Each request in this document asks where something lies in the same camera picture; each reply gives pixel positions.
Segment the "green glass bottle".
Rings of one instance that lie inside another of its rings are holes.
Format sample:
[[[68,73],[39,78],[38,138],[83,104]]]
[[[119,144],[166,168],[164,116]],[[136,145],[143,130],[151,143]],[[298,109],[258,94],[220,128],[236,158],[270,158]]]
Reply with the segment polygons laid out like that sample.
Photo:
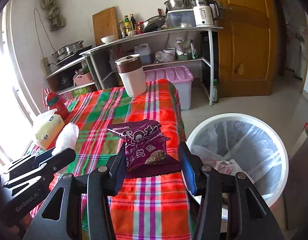
[[[213,94],[212,94],[212,101],[214,103],[218,103],[218,101],[219,101],[218,86],[219,86],[219,84],[218,84],[217,79],[214,79],[214,81],[213,81]]]

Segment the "steel bowl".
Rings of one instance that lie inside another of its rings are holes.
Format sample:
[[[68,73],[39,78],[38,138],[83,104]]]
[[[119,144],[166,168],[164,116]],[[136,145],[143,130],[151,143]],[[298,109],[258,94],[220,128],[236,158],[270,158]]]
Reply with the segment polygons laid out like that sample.
[[[167,11],[191,9],[193,0],[167,0],[164,2]]]

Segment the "white trash bin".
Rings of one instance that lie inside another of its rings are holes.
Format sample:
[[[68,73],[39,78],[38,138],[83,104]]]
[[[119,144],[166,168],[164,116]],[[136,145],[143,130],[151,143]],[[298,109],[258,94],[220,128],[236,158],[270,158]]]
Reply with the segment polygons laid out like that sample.
[[[280,198],[288,178],[288,154],[278,134],[262,120],[239,113],[215,115],[189,135],[187,146],[202,162],[234,159],[268,206]]]

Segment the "white plastic wrap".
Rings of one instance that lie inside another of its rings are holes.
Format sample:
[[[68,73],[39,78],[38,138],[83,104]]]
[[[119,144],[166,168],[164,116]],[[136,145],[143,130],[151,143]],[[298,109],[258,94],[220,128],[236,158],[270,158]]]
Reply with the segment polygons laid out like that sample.
[[[65,125],[55,142],[55,149],[52,151],[52,155],[57,155],[67,148],[74,150],[78,136],[79,128],[76,124],[70,122]]]

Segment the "pink strawberry milk carton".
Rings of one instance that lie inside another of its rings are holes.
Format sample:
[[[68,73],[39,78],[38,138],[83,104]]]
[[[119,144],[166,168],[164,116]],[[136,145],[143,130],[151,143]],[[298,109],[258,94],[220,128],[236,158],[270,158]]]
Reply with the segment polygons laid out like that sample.
[[[218,160],[214,161],[214,169],[222,174],[234,176],[240,171],[240,168],[234,159],[230,161]]]

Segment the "plaid tablecloth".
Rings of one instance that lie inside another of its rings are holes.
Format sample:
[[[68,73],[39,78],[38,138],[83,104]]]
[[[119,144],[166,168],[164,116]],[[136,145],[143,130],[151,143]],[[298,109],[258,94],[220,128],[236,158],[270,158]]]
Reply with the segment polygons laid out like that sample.
[[[79,128],[75,176],[104,165],[126,144],[126,177],[109,199],[117,239],[191,239],[194,222],[177,148],[185,141],[178,91],[168,80],[150,81],[129,97],[123,87],[66,102],[67,122]]]

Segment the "pink basket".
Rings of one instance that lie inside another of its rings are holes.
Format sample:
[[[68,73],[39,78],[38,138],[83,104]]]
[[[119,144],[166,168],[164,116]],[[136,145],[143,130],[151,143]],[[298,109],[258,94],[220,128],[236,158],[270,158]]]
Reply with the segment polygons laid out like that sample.
[[[75,74],[73,77],[73,81],[76,86],[82,86],[91,83],[94,80],[93,77],[91,76],[91,73],[88,72],[86,74],[79,74],[79,73]]]

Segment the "white electric kettle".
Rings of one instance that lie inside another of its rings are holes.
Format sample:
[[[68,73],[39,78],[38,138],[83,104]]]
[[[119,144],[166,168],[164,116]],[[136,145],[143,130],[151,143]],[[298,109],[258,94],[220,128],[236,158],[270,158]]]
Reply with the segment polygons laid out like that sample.
[[[197,27],[215,26],[220,18],[220,8],[215,0],[193,0],[193,12]]]

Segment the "steel steamer pot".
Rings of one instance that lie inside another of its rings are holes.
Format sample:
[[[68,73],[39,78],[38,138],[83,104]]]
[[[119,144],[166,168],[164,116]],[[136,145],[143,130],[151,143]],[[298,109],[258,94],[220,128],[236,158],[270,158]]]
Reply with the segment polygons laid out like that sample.
[[[56,59],[57,62],[59,62],[66,57],[74,54],[77,50],[80,50],[81,48],[83,48],[83,40],[68,44],[60,48],[55,53],[53,53],[52,56]]]

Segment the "white brown pitcher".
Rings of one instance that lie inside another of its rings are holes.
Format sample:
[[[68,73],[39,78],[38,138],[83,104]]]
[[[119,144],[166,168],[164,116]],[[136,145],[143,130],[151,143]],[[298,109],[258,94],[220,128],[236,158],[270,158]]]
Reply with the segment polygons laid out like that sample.
[[[136,97],[146,92],[146,79],[139,54],[117,59],[115,65],[128,96]]]

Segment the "wooden cutting board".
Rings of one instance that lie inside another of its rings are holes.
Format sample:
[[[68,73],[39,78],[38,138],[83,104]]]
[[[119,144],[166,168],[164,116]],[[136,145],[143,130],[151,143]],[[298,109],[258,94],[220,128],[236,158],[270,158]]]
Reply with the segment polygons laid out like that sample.
[[[114,40],[119,39],[115,7],[110,7],[94,14],[92,23],[96,46],[103,44],[101,41],[103,37],[113,35]]]

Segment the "tissue pack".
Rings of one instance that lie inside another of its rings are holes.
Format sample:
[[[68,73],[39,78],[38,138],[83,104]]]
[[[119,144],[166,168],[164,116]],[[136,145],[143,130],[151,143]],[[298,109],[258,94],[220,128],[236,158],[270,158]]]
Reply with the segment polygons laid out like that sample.
[[[47,150],[64,126],[65,123],[62,117],[57,114],[57,109],[39,114],[33,122],[36,144]]]

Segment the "purple plum snack bag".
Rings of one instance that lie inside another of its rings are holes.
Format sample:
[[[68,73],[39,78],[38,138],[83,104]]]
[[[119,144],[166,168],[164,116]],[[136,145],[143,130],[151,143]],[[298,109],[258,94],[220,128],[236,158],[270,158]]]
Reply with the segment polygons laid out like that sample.
[[[156,120],[112,124],[107,130],[125,142],[126,178],[146,178],[181,171],[179,161],[168,154],[171,140]]]

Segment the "power strip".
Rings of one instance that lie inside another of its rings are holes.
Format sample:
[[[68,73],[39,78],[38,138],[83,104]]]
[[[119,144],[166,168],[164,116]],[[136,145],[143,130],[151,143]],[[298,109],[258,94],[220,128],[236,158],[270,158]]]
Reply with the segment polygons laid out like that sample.
[[[49,76],[52,73],[52,71],[51,71],[51,67],[50,67],[50,63],[48,61],[48,58],[43,57],[41,62],[42,62],[42,66],[43,66],[43,70],[44,70],[45,75]]]

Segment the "red water bottle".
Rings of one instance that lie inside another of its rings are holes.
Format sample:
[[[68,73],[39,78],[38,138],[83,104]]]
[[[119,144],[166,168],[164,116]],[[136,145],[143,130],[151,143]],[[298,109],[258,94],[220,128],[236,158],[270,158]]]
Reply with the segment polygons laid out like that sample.
[[[42,100],[45,108],[48,110],[56,109],[55,113],[61,116],[64,121],[68,118],[70,113],[56,92],[51,92],[49,88],[43,88]]]

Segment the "white bowl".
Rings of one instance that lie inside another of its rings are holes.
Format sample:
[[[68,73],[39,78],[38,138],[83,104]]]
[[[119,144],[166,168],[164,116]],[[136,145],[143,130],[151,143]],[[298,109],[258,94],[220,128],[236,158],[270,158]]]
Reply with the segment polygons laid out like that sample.
[[[110,35],[110,36],[106,36],[106,37],[102,37],[101,38],[101,42],[104,44],[110,43],[115,41],[117,38],[115,35]]]

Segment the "dark soy sauce bottle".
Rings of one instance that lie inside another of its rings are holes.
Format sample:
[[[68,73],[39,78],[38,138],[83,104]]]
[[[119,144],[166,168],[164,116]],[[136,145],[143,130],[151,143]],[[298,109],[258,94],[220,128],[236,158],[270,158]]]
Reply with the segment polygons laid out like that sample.
[[[136,30],[136,20],[133,14],[130,14],[130,22],[131,22],[133,30]]]

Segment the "frying pan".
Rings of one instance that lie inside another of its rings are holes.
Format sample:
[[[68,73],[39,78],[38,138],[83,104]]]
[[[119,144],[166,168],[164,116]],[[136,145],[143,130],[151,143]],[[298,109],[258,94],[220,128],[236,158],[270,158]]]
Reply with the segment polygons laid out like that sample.
[[[158,31],[162,29],[163,25],[166,22],[166,17],[163,15],[162,10],[160,8],[157,9],[158,15],[153,16],[147,19],[142,24],[143,33],[149,33],[153,31]]]

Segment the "white metal shelf rack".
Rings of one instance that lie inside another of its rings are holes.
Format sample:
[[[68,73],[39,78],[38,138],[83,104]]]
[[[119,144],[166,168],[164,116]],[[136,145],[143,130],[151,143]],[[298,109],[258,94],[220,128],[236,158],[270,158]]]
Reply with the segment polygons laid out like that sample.
[[[118,85],[121,79],[115,61],[133,54],[140,55],[145,70],[166,68],[169,64],[185,66],[193,61],[191,54],[178,56],[176,45],[181,44],[184,49],[190,50],[192,38],[190,32],[193,32],[207,34],[209,39],[208,55],[199,56],[198,60],[203,61],[203,68],[208,71],[203,89],[207,97],[211,98],[215,78],[215,64],[211,59],[217,49],[213,45],[212,33],[219,29],[219,27],[170,28],[129,36],[94,48],[88,47],[86,51],[78,51],[72,55],[64,66],[47,75],[46,79],[53,91],[63,95],[83,87],[100,90]]]

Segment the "white oil jug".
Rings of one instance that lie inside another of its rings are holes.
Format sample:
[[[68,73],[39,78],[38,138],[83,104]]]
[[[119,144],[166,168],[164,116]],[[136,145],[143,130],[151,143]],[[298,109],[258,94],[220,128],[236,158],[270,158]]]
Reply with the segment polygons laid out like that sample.
[[[143,65],[151,64],[151,48],[147,43],[134,46],[134,53],[140,55],[140,59]]]

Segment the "clear storage box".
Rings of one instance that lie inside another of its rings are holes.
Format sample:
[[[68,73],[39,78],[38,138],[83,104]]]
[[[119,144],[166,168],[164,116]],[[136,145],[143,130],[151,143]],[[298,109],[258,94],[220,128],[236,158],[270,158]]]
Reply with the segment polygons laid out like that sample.
[[[193,9],[168,11],[166,17],[167,28],[192,28],[196,27]]]

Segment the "wooden door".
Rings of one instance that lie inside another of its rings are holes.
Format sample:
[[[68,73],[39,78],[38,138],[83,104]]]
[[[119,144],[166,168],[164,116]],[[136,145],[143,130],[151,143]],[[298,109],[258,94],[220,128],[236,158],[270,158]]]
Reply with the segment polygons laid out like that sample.
[[[215,0],[221,97],[270,95],[277,70],[274,0]]]

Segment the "green label sauce bottle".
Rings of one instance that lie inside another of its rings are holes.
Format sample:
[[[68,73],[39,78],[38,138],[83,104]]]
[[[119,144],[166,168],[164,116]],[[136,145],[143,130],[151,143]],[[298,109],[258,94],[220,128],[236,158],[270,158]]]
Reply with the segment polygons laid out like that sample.
[[[130,32],[133,31],[133,27],[127,15],[124,16],[124,29],[127,36],[131,36]]]

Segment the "hanging grey cloth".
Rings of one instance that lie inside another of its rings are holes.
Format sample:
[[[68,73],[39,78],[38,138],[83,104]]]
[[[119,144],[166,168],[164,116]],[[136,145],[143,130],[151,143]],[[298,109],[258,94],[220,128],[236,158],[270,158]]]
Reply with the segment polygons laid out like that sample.
[[[47,12],[51,31],[59,30],[66,25],[56,0],[40,0],[40,6]]]

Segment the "pink lid storage bin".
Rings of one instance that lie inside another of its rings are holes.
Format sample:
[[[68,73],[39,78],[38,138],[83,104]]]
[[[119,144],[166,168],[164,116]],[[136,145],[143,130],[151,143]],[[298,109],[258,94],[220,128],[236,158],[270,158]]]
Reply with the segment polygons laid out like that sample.
[[[178,90],[181,110],[187,111],[191,107],[191,87],[194,80],[193,75],[186,66],[166,67],[154,70],[146,70],[146,81],[166,79]]]

